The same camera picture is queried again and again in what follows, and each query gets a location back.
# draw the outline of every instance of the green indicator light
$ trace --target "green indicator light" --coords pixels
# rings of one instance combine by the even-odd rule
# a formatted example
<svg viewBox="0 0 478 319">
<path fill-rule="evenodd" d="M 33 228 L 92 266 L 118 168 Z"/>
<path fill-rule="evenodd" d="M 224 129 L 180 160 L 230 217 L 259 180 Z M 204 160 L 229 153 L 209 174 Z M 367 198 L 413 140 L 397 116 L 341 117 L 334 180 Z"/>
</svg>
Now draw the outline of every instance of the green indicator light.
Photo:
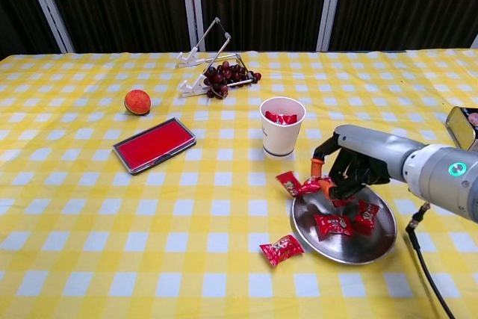
<svg viewBox="0 0 478 319">
<path fill-rule="evenodd" d="M 454 177 L 461 176 L 466 172 L 466 164 L 463 162 L 455 162 L 448 167 L 448 173 Z"/>
</svg>

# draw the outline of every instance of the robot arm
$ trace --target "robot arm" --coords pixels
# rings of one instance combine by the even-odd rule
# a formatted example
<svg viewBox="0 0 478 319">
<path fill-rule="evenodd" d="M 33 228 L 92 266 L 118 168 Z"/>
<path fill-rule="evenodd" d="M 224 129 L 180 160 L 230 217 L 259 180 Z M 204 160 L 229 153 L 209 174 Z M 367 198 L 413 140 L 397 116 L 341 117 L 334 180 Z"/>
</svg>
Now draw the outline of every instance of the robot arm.
<svg viewBox="0 0 478 319">
<path fill-rule="evenodd" d="M 311 175 L 321 177 L 325 157 L 338 150 L 329 173 L 335 185 L 320 182 L 328 197 L 344 199 L 395 179 L 415 196 L 478 222 L 477 154 L 343 125 L 315 149 Z"/>
</svg>

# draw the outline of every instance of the tray rim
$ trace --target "tray rim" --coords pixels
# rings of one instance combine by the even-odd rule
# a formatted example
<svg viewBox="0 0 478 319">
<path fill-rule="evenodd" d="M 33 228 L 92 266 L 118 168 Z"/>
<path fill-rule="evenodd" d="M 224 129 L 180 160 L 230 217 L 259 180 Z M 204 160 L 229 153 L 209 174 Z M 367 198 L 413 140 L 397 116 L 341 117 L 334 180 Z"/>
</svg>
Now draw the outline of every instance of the tray rim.
<svg viewBox="0 0 478 319">
<path fill-rule="evenodd" d="M 326 253 L 323 253 L 321 252 L 320 250 L 318 250 L 313 244 L 310 243 L 310 241 L 302 234 L 302 232 L 299 230 L 299 227 L 297 225 L 297 222 L 296 222 L 296 218 L 294 216 L 294 206 L 296 205 L 296 201 L 297 199 L 300 199 L 300 200 L 304 200 L 302 196 L 298 196 L 298 197 L 294 197 L 294 200 L 292 201 L 292 206 L 291 206 L 291 224 L 292 224 L 292 229 L 294 231 L 294 233 L 296 233 L 297 235 L 300 236 L 300 240 L 307 244 L 307 246 L 313 250 L 314 252 L 316 252 L 317 254 L 320 254 L 332 261 L 335 261 L 337 263 L 341 263 L 341 264 L 348 264 L 348 265 L 364 265 L 364 264 L 370 264 L 370 263 L 373 263 L 375 261 L 377 261 L 378 259 L 380 259 L 381 257 L 387 255 L 390 250 L 393 248 L 393 246 L 395 245 L 395 242 L 397 241 L 397 220 L 395 219 L 395 216 L 394 216 L 394 212 L 391 210 L 390 206 L 387 204 L 386 201 L 383 200 L 383 198 L 377 193 L 375 192 L 374 190 L 372 190 L 370 187 L 366 186 L 364 187 L 362 190 L 366 190 L 366 191 L 371 191 L 375 196 L 378 197 L 378 199 L 380 200 L 380 202 L 388 209 L 388 211 L 391 213 L 391 218 L 394 222 L 394 239 L 393 241 L 390 243 L 390 247 L 384 251 L 384 253 L 382 253 L 381 255 L 379 255 L 378 257 L 376 257 L 375 259 L 372 259 L 370 261 L 361 261 L 361 262 L 354 262 L 354 261 L 344 261 L 343 259 L 339 259 L 339 258 L 336 258 L 334 257 L 333 255 L 329 255 L 329 254 L 326 254 Z"/>
</svg>

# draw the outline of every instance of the grape bunch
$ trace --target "grape bunch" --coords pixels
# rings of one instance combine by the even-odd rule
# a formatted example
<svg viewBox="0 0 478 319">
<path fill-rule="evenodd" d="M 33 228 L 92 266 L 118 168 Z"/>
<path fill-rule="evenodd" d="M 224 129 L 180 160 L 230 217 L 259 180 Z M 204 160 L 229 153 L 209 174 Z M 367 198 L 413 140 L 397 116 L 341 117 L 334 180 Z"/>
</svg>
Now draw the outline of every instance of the grape bunch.
<svg viewBox="0 0 478 319">
<path fill-rule="evenodd" d="M 209 86 L 208 97 L 216 97 L 217 99 L 225 99 L 227 97 L 229 93 L 228 85 L 234 86 L 233 84 L 245 80 L 251 81 L 248 84 L 257 84 L 262 77 L 259 72 L 247 72 L 245 67 L 239 64 L 229 65 L 228 61 L 224 61 L 217 69 L 214 66 L 210 66 L 204 75 L 206 77 L 204 84 Z"/>
</svg>

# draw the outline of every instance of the black cable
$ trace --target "black cable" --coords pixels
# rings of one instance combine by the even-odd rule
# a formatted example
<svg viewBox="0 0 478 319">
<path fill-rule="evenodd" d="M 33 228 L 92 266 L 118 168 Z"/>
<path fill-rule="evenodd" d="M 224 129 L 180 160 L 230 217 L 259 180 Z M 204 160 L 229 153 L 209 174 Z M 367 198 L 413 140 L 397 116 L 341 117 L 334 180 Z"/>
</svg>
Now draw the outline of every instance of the black cable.
<svg viewBox="0 0 478 319">
<path fill-rule="evenodd" d="M 421 268 L 422 268 L 423 272 L 425 273 L 425 277 L 428 280 L 428 283 L 430 284 L 430 287 L 432 287 L 433 292 L 435 293 L 438 301 L 440 302 L 441 306 L 443 307 L 443 310 L 445 310 L 445 312 L 447 313 L 448 318 L 449 319 L 455 319 L 455 317 L 453 316 L 453 313 L 451 312 L 450 308 L 448 308 L 447 303 L 445 302 L 445 300 L 441 296 L 440 291 L 436 287 L 435 282 L 433 281 L 432 275 L 428 271 L 428 267 L 426 266 L 425 259 L 423 259 L 423 256 L 421 254 L 420 244 L 418 243 L 417 235 L 415 234 L 415 228 L 417 228 L 418 224 L 423 220 L 423 216 L 425 215 L 425 212 L 429 210 L 429 208 L 430 208 L 430 204 L 428 202 L 425 202 L 425 204 L 423 204 L 420 207 L 418 212 L 415 213 L 412 216 L 412 220 L 410 221 L 410 223 L 408 224 L 408 226 L 406 227 L 405 230 L 409 234 L 410 243 L 412 243 L 412 247 L 415 250 L 415 252 L 417 253 L 417 257 L 418 257 L 418 260 L 420 261 Z"/>
</svg>

